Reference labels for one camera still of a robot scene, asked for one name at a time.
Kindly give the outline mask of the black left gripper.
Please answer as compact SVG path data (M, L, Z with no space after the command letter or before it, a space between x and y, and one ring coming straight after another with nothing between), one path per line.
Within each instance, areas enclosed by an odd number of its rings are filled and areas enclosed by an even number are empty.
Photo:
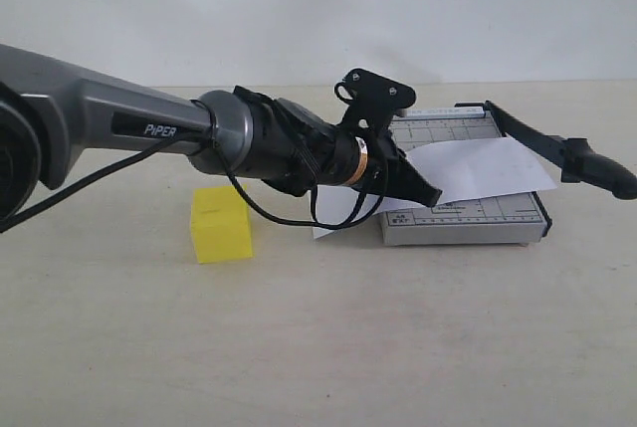
M360 180L355 183L357 191L416 202L426 207L434 207L438 203L443 191L429 183L387 136L377 139L373 134L364 134L362 140L367 148L367 165Z

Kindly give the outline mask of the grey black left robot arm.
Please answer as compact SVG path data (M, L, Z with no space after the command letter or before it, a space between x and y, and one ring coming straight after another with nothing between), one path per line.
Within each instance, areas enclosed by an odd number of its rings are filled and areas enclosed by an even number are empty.
M295 197L343 186L360 199L434 206L390 124L416 100L363 69L336 86L338 123L236 87L183 99L24 49L1 49L1 227L9 230L96 181L164 152L205 174L263 181Z

